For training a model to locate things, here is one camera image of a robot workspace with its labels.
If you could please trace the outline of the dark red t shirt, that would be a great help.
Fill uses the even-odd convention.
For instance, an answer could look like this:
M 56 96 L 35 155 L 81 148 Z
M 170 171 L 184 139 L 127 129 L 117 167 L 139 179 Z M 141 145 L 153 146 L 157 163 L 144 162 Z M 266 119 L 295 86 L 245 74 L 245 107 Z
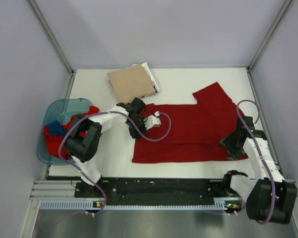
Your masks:
M 220 141 L 236 130 L 236 104 L 218 83 L 193 93 L 193 105 L 148 104 L 145 117 L 162 112 L 161 126 L 136 140 L 133 163 L 226 161 Z

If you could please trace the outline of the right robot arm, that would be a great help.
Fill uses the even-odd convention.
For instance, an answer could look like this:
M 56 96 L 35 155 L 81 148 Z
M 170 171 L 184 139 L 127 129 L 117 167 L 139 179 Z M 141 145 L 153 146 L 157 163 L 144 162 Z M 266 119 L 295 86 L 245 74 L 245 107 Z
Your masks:
M 239 116 L 234 132 L 220 141 L 232 160 L 244 155 L 249 159 L 254 179 L 245 172 L 228 171 L 223 178 L 222 191 L 227 196 L 236 193 L 245 202 L 249 219 L 258 223 L 286 225 L 294 209 L 297 187 L 287 182 L 277 168 L 268 148 L 267 137 L 256 130 L 252 117 Z

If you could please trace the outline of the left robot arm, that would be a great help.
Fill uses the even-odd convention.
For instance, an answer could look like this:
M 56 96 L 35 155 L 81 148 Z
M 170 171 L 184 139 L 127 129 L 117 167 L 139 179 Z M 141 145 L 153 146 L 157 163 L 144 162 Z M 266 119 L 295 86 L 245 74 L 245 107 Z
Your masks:
M 101 174 L 93 157 L 98 150 L 103 132 L 116 125 L 126 124 L 133 139 L 140 139 L 140 133 L 146 132 L 145 103 L 134 98 L 130 103 L 118 103 L 109 111 L 92 113 L 90 117 L 78 114 L 74 117 L 69 130 L 69 136 L 64 142 L 64 148 L 73 157 L 81 179 L 86 183 L 85 190 L 91 196 L 99 196 L 103 185 L 99 182 Z

